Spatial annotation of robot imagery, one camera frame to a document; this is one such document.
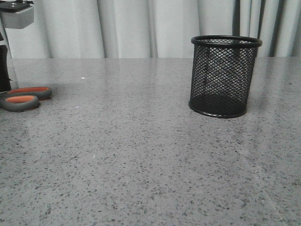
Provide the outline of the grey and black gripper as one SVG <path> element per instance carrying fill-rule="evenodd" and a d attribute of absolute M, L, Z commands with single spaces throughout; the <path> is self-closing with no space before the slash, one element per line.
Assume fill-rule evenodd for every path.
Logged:
<path fill-rule="evenodd" d="M 34 22 L 34 3 L 32 0 L 1 0 L 0 19 L 4 28 L 23 29 Z M 0 46 L 0 91 L 11 90 L 7 67 L 8 49 Z"/>

